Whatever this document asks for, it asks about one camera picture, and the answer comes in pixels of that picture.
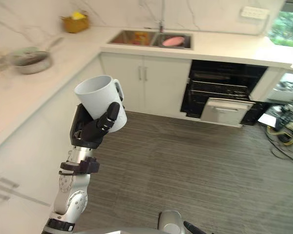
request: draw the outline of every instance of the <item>white countertop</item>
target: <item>white countertop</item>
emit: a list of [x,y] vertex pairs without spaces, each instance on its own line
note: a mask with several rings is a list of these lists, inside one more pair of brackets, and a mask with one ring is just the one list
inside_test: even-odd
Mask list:
[[121,30],[92,27],[78,34],[62,33],[59,36],[65,39],[52,49],[54,65],[48,70],[32,75],[18,74],[13,68],[1,72],[0,144],[101,51],[238,62],[293,70],[293,48],[273,45],[267,37],[185,32],[193,34],[193,50],[107,44]]

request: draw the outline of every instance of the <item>power strip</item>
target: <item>power strip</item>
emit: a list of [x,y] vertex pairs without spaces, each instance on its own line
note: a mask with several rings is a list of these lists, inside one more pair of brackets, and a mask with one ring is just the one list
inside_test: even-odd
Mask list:
[[267,18],[267,15],[269,14],[269,12],[270,11],[267,9],[245,6],[241,11],[241,16],[247,17],[247,18],[264,20]]

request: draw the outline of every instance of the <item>pink bowl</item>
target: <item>pink bowl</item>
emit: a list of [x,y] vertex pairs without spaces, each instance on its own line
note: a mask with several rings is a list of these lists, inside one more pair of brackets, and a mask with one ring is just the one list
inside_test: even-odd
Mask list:
[[163,46],[178,46],[185,41],[184,37],[173,37],[165,40]]

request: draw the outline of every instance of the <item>green plant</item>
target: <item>green plant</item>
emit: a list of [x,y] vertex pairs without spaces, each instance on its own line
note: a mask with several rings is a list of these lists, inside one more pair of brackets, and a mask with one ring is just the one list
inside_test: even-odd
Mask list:
[[275,44],[293,47],[293,12],[280,12],[268,37]]

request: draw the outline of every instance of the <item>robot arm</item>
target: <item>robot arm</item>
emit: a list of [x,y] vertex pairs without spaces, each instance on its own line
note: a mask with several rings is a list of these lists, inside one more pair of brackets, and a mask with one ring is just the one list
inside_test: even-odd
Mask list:
[[67,161],[61,163],[54,211],[42,234],[72,233],[76,220],[88,202],[90,174],[99,170],[100,164],[94,158],[94,149],[99,147],[114,125],[119,108],[119,103],[113,102],[100,118],[94,120],[82,104],[78,105],[70,131],[73,149],[69,151]]

